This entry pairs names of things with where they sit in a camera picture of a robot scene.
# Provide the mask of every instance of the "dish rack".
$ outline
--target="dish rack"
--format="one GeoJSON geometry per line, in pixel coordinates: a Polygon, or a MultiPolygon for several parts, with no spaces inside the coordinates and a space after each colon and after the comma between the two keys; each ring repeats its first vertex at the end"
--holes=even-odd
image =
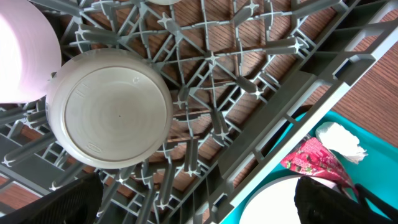
{"type": "MultiPolygon", "coordinates": [[[[120,170],[94,169],[107,183],[96,223],[222,222],[398,41],[398,19],[381,22],[388,12],[398,8],[396,0],[308,0],[303,3],[292,0],[292,10],[286,12],[274,11],[272,2],[264,0],[260,14],[254,13],[259,10],[260,4],[253,0],[240,8],[237,8],[236,0],[232,0],[234,14],[229,21],[209,21],[206,18],[206,2],[200,0],[203,22],[189,26],[180,26],[176,22],[173,5],[169,6],[170,15],[159,14],[143,0],[31,2],[44,14],[71,15],[72,19],[60,38],[65,58],[74,56],[69,47],[78,47],[80,52],[86,52],[93,48],[93,44],[100,43],[105,47],[129,50],[151,64],[172,86],[170,89],[176,91],[174,104],[183,111],[182,115],[175,117],[176,122],[188,126],[189,138],[166,141],[158,150],[165,157],[163,162],[153,163],[147,159],[136,166],[120,170]],[[120,26],[115,10],[126,7],[130,7],[131,11],[120,26]],[[310,39],[300,30],[300,26],[311,14],[328,8],[333,8],[336,15],[315,40],[310,39]],[[112,30],[104,29],[91,19],[88,14],[92,12],[102,12],[112,30]],[[147,29],[144,18],[148,15],[155,16],[157,23],[164,29],[147,29]],[[291,18],[290,32],[284,39],[271,40],[269,34],[274,19],[285,16],[291,18]],[[92,26],[85,25],[83,20],[92,26]],[[239,38],[239,26],[257,20],[264,21],[266,44],[245,48],[239,38]],[[236,49],[213,52],[210,50],[209,28],[224,25],[234,26],[236,49]],[[183,34],[185,30],[192,29],[205,32],[205,49],[183,34]],[[169,36],[153,55],[148,36],[157,34],[169,36]],[[372,37],[373,42],[365,47],[357,47],[367,37],[372,37]],[[141,40],[147,57],[130,46],[133,39],[141,40]],[[188,42],[201,55],[182,58],[179,52],[181,41],[188,42]],[[265,52],[267,60],[258,72],[252,74],[252,78],[247,78],[242,69],[243,55],[252,52],[265,52]],[[282,54],[295,55],[297,60],[279,83],[266,72],[266,68],[277,55],[282,54]],[[236,57],[238,68],[235,73],[218,61],[232,55],[236,57]],[[186,82],[182,63],[190,61],[201,61],[201,64],[186,82]],[[163,71],[168,64],[177,65],[181,76],[179,80],[163,71]],[[215,68],[223,70],[232,81],[215,83],[215,68]],[[205,86],[205,80],[210,80],[211,85],[205,86]],[[327,91],[300,121],[294,120],[292,115],[322,85],[327,86],[327,91]],[[216,91],[222,86],[229,86],[231,91],[225,99],[219,100],[216,91]],[[199,98],[195,94],[198,90],[212,92],[211,103],[199,98]],[[272,93],[270,98],[266,97],[269,92],[272,93]],[[244,128],[239,128],[226,117],[244,94],[252,95],[263,103],[244,128]],[[192,113],[192,101],[202,105],[205,110],[192,113]],[[197,136],[190,123],[200,116],[209,116],[211,124],[205,134],[197,136]],[[264,146],[285,123],[293,124],[292,129],[273,150],[265,150],[264,146]],[[210,161],[198,155],[209,138],[221,146],[221,150],[210,161]],[[185,157],[173,160],[171,153],[180,146],[186,149],[185,157]],[[239,184],[234,184],[234,180],[251,161],[255,161],[255,168],[239,184]],[[154,175],[160,171],[164,172],[164,178],[158,187],[154,185],[154,175]],[[173,187],[173,181],[180,172],[195,176],[183,192],[173,187]],[[126,198],[118,192],[122,185],[134,192],[133,198],[126,198]]],[[[0,109],[0,156],[5,158],[0,173],[9,179],[7,183],[15,181],[35,194],[46,195],[84,175],[85,165],[78,161],[67,163],[69,155],[51,133],[44,99],[21,105],[0,105],[0,109]],[[25,125],[35,129],[41,137],[29,141],[23,135],[25,125]]]]}

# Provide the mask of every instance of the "turquoise plastic tub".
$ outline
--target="turquoise plastic tub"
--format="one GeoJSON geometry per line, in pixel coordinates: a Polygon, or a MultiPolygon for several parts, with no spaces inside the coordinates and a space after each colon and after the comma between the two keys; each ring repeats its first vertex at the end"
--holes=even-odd
{"type": "MultiPolygon", "coordinates": [[[[300,120],[303,116],[304,114],[300,115],[296,120],[300,120]]],[[[398,171],[398,149],[333,111],[329,111],[309,134],[315,136],[315,130],[319,125],[327,121],[334,121],[343,125],[345,129],[359,138],[359,145],[368,151],[369,155],[363,161],[359,162],[359,165],[347,161],[339,154],[336,155],[354,183],[362,184],[381,200],[394,208],[398,208],[398,177],[396,173],[398,171]]],[[[292,125],[286,129],[277,144],[291,128],[292,125]]],[[[278,164],[242,203],[228,215],[223,224],[239,223],[249,198],[265,184],[287,175],[297,175],[297,173],[285,169],[282,165],[278,164]]],[[[385,216],[374,205],[371,203],[369,205],[375,212],[385,216]]]]}

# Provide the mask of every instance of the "white cloth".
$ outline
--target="white cloth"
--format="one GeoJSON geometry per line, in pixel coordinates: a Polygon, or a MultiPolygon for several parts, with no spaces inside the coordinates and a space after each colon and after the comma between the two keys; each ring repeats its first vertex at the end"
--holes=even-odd
{"type": "Polygon", "coordinates": [[[325,122],[315,131],[317,139],[323,146],[340,153],[347,160],[358,164],[368,154],[361,146],[359,139],[336,122],[325,122]]]}

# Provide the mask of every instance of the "brown wooden floor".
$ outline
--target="brown wooden floor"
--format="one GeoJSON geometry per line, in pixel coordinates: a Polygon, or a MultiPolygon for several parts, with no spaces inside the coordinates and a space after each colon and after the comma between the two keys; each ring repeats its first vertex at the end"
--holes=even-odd
{"type": "MultiPolygon", "coordinates": [[[[246,0],[238,1],[238,7],[242,6],[246,0]]],[[[257,4],[260,4],[262,9],[262,0],[255,0],[257,4]]],[[[151,4],[152,8],[155,9],[159,14],[161,12],[169,13],[169,8],[166,6],[157,6],[151,4]]],[[[275,11],[289,11],[290,0],[278,0],[273,1],[275,11]]],[[[183,0],[174,5],[176,20],[181,26],[202,22],[202,15],[200,10],[199,0],[183,0]]],[[[123,9],[117,12],[118,21],[122,23],[124,18],[129,14],[130,9],[123,9]]],[[[229,20],[232,18],[232,3],[230,0],[207,0],[206,1],[206,14],[208,21],[211,20],[229,20]]],[[[332,9],[326,9],[310,16],[301,30],[306,33],[310,38],[314,39],[319,32],[328,24],[328,21],[334,16],[335,12],[332,9]]],[[[390,13],[389,17],[397,17],[397,11],[390,13]]],[[[96,21],[98,21],[104,27],[110,29],[109,22],[105,19],[102,13],[96,13],[91,15],[96,21]]],[[[67,22],[70,18],[65,16],[63,18],[63,25],[66,27],[67,22]]],[[[157,23],[154,16],[150,16],[147,19],[147,29],[162,29],[157,23]]],[[[271,38],[277,40],[282,38],[287,31],[290,29],[290,18],[289,17],[276,17],[274,19],[274,26],[271,32],[271,38]]],[[[244,47],[252,47],[257,45],[265,44],[264,37],[264,23],[262,21],[251,21],[246,22],[244,26],[239,28],[240,38],[243,42],[244,47]]],[[[204,33],[201,29],[186,30],[183,34],[204,48],[204,33]]],[[[154,55],[158,51],[160,45],[167,38],[168,35],[152,35],[149,38],[149,45],[151,52],[154,55]]],[[[234,49],[234,29],[233,26],[222,26],[212,27],[209,33],[211,50],[215,52],[222,52],[227,49],[234,49]]],[[[132,48],[146,56],[144,48],[139,40],[135,40],[131,44],[132,48]]],[[[198,52],[189,47],[186,42],[181,43],[182,58],[197,56],[198,52]]],[[[251,76],[251,71],[258,69],[258,66],[265,59],[263,53],[252,53],[244,56],[244,74],[251,76]]],[[[226,68],[235,72],[235,58],[223,58],[219,62],[222,63],[226,68]]],[[[295,57],[291,55],[278,56],[276,60],[268,67],[267,71],[278,79],[281,79],[284,73],[294,63],[295,57]]],[[[183,63],[183,71],[185,79],[188,80],[192,76],[192,69],[196,68],[201,62],[185,62],[183,63]]],[[[175,67],[169,65],[164,68],[164,71],[170,74],[175,80],[178,80],[177,70],[175,67]]],[[[377,135],[393,146],[398,146],[397,127],[398,119],[398,45],[396,44],[383,58],[353,87],[353,89],[333,108],[337,113],[350,119],[352,122],[359,126],[367,129],[371,133],[377,135]]],[[[223,82],[230,80],[229,76],[220,69],[215,70],[215,78],[217,82],[223,82]]],[[[222,98],[223,94],[228,92],[229,89],[218,89],[217,97],[222,98]]],[[[320,88],[315,92],[307,101],[307,104],[312,104],[319,98],[325,91],[324,88],[320,88]]],[[[198,96],[205,102],[210,102],[211,93],[207,91],[199,91],[198,96]]],[[[250,116],[253,109],[260,102],[255,100],[254,97],[245,95],[241,101],[233,108],[228,115],[228,118],[235,122],[240,128],[244,127],[245,120],[250,116]]],[[[190,101],[190,105],[194,106],[197,110],[204,110],[202,105],[194,101],[190,101]]],[[[175,114],[179,114],[182,111],[177,107],[175,108],[175,114]]],[[[195,135],[201,136],[203,132],[209,128],[211,120],[210,117],[202,116],[198,121],[193,123],[195,135]]],[[[25,135],[30,138],[37,138],[37,134],[32,133],[30,130],[24,130],[25,135]]],[[[169,139],[186,138],[188,137],[188,128],[186,125],[173,122],[172,130],[169,135],[169,139]]],[[[200,148],[200,155],[206,159],[211,159],[220,149],[219,145],[212,139],[209,139],[203,147],[200,148]]],[[[173,159],[181,159],[185,154],[185,146],[180,146],[172,153],[173,159]]],[[[155,153],[151,158],[150,162],[159,162],[164,160],[164,156],[159,153],[155,153]]],[[[93,170],[93,168],[87,167],[87,172],[93,170]]],[[[244,177],[245,172],[240,175],[237,180],[238,184],[244,177]]],[[[163,179],[163,173],[155,175],[155,182],[159,186],[163,179]]],[[[174,187],[178,190],[184,191],[187,186],[193,181],[193,177],[189,177],[187,174],[181,172],[174,181],[174,187]]],[[[127,188],[120,188],[119,191],[127,197],[132,197],[132,192],[127,188]]]]}

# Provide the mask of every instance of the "blue tray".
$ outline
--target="blue tray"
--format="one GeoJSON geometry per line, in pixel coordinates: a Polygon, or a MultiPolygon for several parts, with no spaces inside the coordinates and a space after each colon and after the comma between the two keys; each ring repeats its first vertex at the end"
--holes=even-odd
{"type": "MultiPolygon", "coordinates": [[[[303,116],[304,114],[300,115],[296,120],[300,120],[303,116]]],[[[339,154],[336,155],[354,183],[362,184],[381,200],[394,208],[398,208],[398,177],[396,173],[398,170],[398,149],[333,111],[329,111],[309,134],[315,136],[315,130],[319,125],[327,121],[334,121],[343,125],[345,129],[359,138],[359,145],[368,151],[369,155],[366,156],[363,161],[359,162],[359,165],[347,161],[339,154]]],[[[286,129],[277,144],[284,138],[291,128],[292,125],[286,129]]],[[[285,169],[282,165],[278,164],[277,167],[275,167],[275,169],[242,201],[238,207],[235,208],[235,210],[231,212],[231,214],[226,217],[222,223],[239,223],[249,198],[258,189],[280,177],[295,174],[297,175],[297,173],[285,169]]],[[[370,202],[369,205],[375,212],[385,216],[370,202]]]]}

